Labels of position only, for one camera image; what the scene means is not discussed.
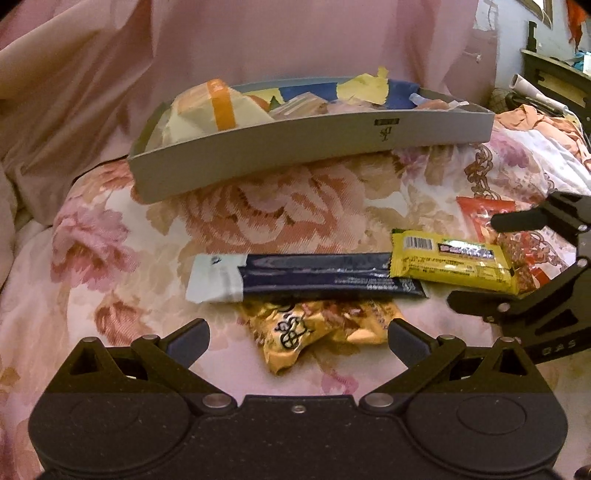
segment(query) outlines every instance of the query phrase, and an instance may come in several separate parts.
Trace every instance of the floral bedsheet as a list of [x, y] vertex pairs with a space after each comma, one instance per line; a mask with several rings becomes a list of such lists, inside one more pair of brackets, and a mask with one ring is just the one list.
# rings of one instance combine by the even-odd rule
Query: floral bedsheet
[[[297, 166], [143, 205], [125, 161], [80, 178], [52, 229], [20, 249], [0, 297], [0, 479], [41, 471], [27, 435], [35, 402], [81, 337], [127, 345], [205, 318], [209, 350], [192, 370], [240, 402], [245, 394], [352, 394], [404, 370], [387, 346], [312, 346], [281, 376], [269, 373], [228, 305], [184, 299], [197, 253], [371, 252], [390, 248], [391, 228], [474, 237], [456, 196], [537, 203], [551, 189], [591, 193], [591, 176], [537, 131], [495, 127], [487, 144], [409, 148]], [[547, 234], [540, 261], [566, 268], [574, 249]], [[497, 337], [452, 312], [448, 287], [428, 300], [397, 300], [430, 335], [469, 345]], [[566, 478], [591, 463], [591, 352], [540, 366], [567, 411], [569, 437], [556, 468]]]

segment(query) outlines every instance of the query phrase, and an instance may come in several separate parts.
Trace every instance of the orange tape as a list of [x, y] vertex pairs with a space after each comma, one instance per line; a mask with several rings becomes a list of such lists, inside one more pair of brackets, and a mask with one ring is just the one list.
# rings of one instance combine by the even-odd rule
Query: orange tape
[[234, 118], [234, 107], [230, 100], [230, 90], [221, 80], [210, 80], [207, 83], [209, 96], [212, 98], [213, 114], [216, 118], [218, 130], [229, 130], [236, 128], [236, 119]]

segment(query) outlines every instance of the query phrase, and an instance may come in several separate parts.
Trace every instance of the cardboard tray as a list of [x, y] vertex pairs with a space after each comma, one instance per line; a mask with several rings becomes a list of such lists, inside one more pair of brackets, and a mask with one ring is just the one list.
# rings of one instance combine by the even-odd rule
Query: cardboard tray
[[[342, 83], [350, 78], [297, 79], [233, 87], [250, 92], [271, 87]], [[420, 89], [419, 95], [446, 102], [452, 97]], [[145, 152], [158, 120], [170, 104], [152, 114], [128, 156], [135, 188], [146, 203], [222, 180], [270, 168], [403, 147], [484, 143], [495, 114], [479, 105], [450, 112], [382, 110], [318, 115], [225, 130]]]

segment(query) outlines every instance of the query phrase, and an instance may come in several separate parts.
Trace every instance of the bed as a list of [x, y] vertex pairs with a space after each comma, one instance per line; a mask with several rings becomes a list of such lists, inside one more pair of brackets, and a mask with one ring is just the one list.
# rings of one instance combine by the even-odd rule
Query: bed
[[[389, 248], [393, 227], [474, 237], [456, 196], [539, 202], [553, 189], [591, 194], [591, 175], [538, 131], [495, 125], [478, 145], [409, 148], [321, 161], [207, 187], [143, 205], [125, 160], [74, 184], [53, 228], [28, 225], [0, 298], [2, 473], [40, 471], [27, 436], [35, 401], [77, 341], [97, 336], [128, 345], [164, 336], [196, 317], [212, 338], [192, 367], [240, 402], [247, 393], [364, 393], [404, 370], [386, 346], [313, 345], [296, 365], [271, 374], [232, 305], [184, 299], [197, 253], [372, 252]], [[542, 261], [574, 249], [552, 234]], [[491, 345], [498, 332], [453, 313], [450, 289], [432, 284], [427, 300], [397, 299], [405, 317], [430, 335], [451, 333]], [[570, 420], [556, 468], [566, 478], [591, 461], [591, 352], [540, 365]]]

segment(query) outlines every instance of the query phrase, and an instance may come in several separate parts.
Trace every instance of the wall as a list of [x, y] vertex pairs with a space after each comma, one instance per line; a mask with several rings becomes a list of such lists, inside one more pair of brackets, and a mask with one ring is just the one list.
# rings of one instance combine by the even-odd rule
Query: wall
[[[567, 11], [564, 0], [553, 0], [553, 28], [546, 27], [533, 13], [517, 0], [495, 0], [499, 9], [498, 30], [499, 50], [496, 70], [496, 86], [507, 88], [511, 77], [522, 72], [522, 58], [519, 50], [527, 43], [528, 21], [538, 24], [535, 37], [538, 52], [543, 55], [567, 60], [574, 57], [574, 44], [569, 44], [570, 32], [567, 26]], [[476, 21], [480, 28], [488, 28], [489, 6], [479, 0]], [[581, 48], [588, 48], [589, 37], [583, 26]]]

